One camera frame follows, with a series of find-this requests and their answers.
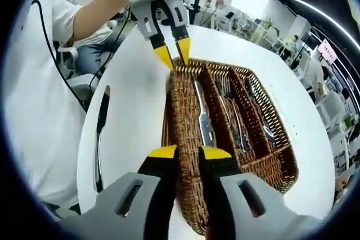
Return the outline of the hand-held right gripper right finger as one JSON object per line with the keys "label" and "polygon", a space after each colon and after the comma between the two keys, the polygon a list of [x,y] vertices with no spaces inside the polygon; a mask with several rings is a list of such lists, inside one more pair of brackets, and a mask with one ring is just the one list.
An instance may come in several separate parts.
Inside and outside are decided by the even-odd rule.
{"label": "hand-held right gripper right finger", "polygon": [[305,239],[321,220],[299,215],[281,192],[253,173],[242,173],[219,148],[199,148],[199,170],[208,208],[208,239]]}

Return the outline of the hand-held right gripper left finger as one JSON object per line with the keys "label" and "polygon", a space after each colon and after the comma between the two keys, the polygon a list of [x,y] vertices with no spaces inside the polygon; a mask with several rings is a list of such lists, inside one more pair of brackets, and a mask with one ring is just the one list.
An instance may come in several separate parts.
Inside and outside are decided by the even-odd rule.
{"label": "hand-held right gripper left finger", "polygon": [[148,154],[138,172],[128,172],[101,191],[80,216],[61,220],[70,239],[168,239],[179,174],[176,145]]}

